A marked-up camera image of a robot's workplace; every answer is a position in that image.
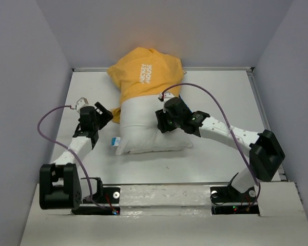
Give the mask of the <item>white pillow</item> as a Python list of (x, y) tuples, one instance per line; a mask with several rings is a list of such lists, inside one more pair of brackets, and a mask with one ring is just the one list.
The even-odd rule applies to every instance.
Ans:
[(120, 143), (116, 155), (145, 152), (180, 151), (193, 146), (180, 129), (161, 133), (156, 111), (163, 108), (157, 95), (139, 96), (124, 101), (120, 113)]

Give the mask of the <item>yellow printed pillowcase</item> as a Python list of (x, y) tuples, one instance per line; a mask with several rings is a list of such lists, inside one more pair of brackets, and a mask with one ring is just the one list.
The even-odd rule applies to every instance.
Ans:
[(107, 69), (120, 90), (120, 104), (138, 96), (157, 95), (179, 84), (185, 71), (181, 60), (155, 49), (137, 47)]

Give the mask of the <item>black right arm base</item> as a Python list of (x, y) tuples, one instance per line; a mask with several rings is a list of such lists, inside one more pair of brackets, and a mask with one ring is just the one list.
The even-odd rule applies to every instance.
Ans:
[(258, 191), (250, 187), (245, 193), (240, 193), (231, 184), (227, 186), (210, 187), (211, 213), (213, 215), (259, 215), (258, 198), (261, 186)]

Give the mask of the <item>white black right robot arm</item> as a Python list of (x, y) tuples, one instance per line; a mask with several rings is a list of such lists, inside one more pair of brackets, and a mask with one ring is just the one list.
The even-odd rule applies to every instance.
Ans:
[(186, 134), (214, 140), (239, 151), (246, 167), (226, 188), (226, 195), (232, 201), (242, 198), (249, 188), (270, 182), (285, 159), (277, 137), (270, 130), (258, 133), (231, 126), (208, 113), (191, 111), (181, 98), (169, 93), (160, 95), (159, 101), (163, 107), (156, 111), (156, 117), (162, 133), (181, 129)]

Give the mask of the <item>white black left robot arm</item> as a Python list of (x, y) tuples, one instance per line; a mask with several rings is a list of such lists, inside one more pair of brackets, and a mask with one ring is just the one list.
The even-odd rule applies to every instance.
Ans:
[(40, 167), (39, 204), (43, 210), (78, 209), (83, 199), (98, 207), (97, 202), (103, 198), (103, 189), (91, 185), (82, 160), (94, 149), (99, 130), (113, 119), (113, 114), (99, 102), (89, 105), (84, 97), (67, 108), (77, 111), (79, 123), (68, 146), (53, 141), (64, 148), (63, 154)]

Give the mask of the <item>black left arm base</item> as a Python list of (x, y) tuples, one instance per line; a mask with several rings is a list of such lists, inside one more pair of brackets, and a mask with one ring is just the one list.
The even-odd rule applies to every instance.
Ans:
[(92, 200), (100, 205), (100, 207), (98, 207), (92, 201), (87, 200), (89, 196), (89, 187), (85, 177), (80, 179), (80, 184), (82, 189), (82, 200), (79, 208), (71, 210), (73, 215), (120, 215), (121, 187), (103, 185), (99, 177), (91, 177), (90, 184), (93, 191)]

